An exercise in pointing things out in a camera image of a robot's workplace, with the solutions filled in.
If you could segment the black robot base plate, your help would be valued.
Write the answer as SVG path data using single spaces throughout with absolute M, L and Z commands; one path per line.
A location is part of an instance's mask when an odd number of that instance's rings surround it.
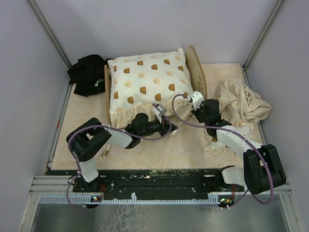
M 91 183 L 63 171 L 49 171 L 46 184 L 72 183 L 75 193 L 98 193 L 105 200 L 206 200 L 212 192 L 242 192 L 244 187 L 226 184 L 219 169 L 101 170 Z

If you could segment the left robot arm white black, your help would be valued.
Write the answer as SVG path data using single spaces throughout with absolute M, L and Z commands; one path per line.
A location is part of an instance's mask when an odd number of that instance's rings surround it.
M 104 145 L 117 145 L 125 149 L 132 149 L 140 143 L 141 139 L 146 139 L 147 136 L 159 133 L 159 139 L 162 139 L 177 129 L 178 126 L 171 123 L 162 114 L 149 121 L 145 113 L 138 113 L 124 130 L 104 125 L 94 117 L 71 132 L 66 141 L 84 179 L 83 186 L 94 192 L 100 187 L 94 157 Z

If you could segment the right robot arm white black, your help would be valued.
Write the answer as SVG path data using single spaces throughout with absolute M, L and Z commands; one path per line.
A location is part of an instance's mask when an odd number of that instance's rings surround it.
M 192 113 L 207 134 L 232 149 L 243 159 L 243 168 L 226 168 L 216 178 L 216 187 L 227 191 L 233 184 L 246 186 L 253 194 L 286 184 L 286 176 L 276 147 L 262 145 L 240 134 L 221 118 L 219 102 L 214 99 L 191 99 Z

